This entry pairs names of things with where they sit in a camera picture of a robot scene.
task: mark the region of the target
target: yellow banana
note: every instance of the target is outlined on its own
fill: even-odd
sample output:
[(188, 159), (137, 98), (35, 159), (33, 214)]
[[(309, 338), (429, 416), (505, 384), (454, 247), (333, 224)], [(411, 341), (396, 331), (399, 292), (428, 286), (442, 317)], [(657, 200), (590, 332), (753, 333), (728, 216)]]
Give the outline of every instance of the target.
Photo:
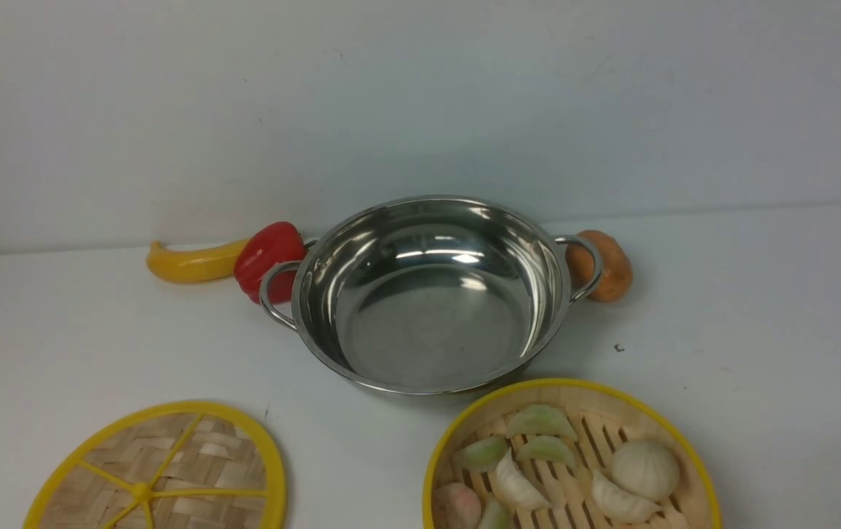
[(235, 271), (235, 261), (249, 240), (195, 251), (168, 250), (159, 241), (153, 241), (146, 256), (146, 267), (156, 277), (173, 284), (226, 278)]

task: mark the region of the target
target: bamboo steamer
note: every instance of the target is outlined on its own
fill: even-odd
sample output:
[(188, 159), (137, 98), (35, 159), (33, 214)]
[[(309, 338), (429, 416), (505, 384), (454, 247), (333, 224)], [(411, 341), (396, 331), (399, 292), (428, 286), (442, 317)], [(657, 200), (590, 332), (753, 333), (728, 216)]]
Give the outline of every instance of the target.
[(25, 529), (280, 529), (286, 478), (237, 409), (176, 402), (94, 434), (42, 486)]
[[(461, 482), (484, 501), (491, 493), (494, 472), (461, 469), (457, 452), (487, 436), (505, 436), (505, 425), (515, 413), (532, 404), (564, 409), (578, 433), (578, 442), (568, 443), (578, 469), (539, 460), (519, 461), (522, 473), (541, 489), (551, 509), (512, 512), (517, 529), (721, 529), (712, 479), (692, 445), (666, 419), (642, 402), (606, 386), (569, 378), (546, 378), (508, 386), (485, 395), (466, 409), (447, 429), (434, 449), (423, 492), (425, 529), (448, 529), (446, 513), (432, 501), (434, 489)], [(515, 436), (507, 442), (517, 450), (532, 436)], [(592, 469), (605, 471), (613, 452), (630, 439), (655, 439), (669, 447), (681, 469), (679, 487), (660, 503), (662, 512), (646, 523), (622, 525), (611, 522), (590, 499)]]

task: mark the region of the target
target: pot handle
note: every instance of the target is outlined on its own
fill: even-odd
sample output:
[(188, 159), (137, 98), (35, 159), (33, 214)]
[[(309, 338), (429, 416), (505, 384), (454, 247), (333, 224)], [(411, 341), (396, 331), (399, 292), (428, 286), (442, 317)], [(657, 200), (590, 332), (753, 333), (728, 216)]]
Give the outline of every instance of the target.
[(292, 317), (283, 314), (283, 312), (277, 311), (276, 307), (273, 307), (268, 293), (270, 291), (270, 281), (273, 281), (273, 278), (283, 274), (283, 272), (290, 272), (291, 270), (299, 269), (300, 264), (302, 264), (302, 261), (277, 262), (277, 264), (274, 264), (271, 269), (267, 270), (267, 273), (263, 275), (263, 279), (260, 280), (260, 305), (265, 311), (267, 311), (267, 314), (269, 314), (273, 320), (279, 324), (285, 325), (285, 327), (293, 329), (294, 331), (296, 331), (296, 322), (293, 321)]
[(555, 237), (554, 242), (559, 245), (582, 245), (587, 251), (591, 252), (591, 258), (594, 259), (594, 275), (591, 276), (591, 281), (588, 281), (587, 284), (571, 293), (571, 305), (574, 305), (578, 299), (584, 298), (590, 292), (594, 292), (596, 285), (600, 281), (600, 276), (603, 275), (603, 258), (600, 257), (600, 252), (596, 248), (596, 245), (583, 237), (561, 235), (561, 237)]

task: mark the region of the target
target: red bell pepper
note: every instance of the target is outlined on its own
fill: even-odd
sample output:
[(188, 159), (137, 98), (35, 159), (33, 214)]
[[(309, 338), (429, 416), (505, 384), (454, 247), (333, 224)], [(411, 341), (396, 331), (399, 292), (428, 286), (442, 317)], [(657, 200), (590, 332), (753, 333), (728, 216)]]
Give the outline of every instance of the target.
[[(306, 257), (306, 247), (296, 226), (275, 222), (257, 232), (235, 262), (235, 280), (250, 301), (260, 304), (260, 281), (277, 262), (299, 261)], [(270, 282), (270, 302), (289, 301), (296, 271), (286, 272)]]

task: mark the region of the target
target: orange potato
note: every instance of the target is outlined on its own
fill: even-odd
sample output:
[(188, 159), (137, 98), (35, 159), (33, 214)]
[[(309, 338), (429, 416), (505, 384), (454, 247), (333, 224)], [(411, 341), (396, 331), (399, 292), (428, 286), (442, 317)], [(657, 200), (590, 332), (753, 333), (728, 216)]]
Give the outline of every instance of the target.
[[(626, 295), (629, 286), (633, 284), (633, 267), (623, 253), (623, 249), (613, 237), (602, 231), (584, 230), (578, 237), (583, 237), (598, 247), (603, 258), (603, 274), (600, 276), (598, 287), (591, 292), (593, 301), (605, 303), (617, 301)], [(568, 259), (568, 269), (571, 271), (571, 282), (574, 285), (587, 284), (594, 274), (594, 259), (591, 253), (581, 245), (569, 245), (565, 252)]]

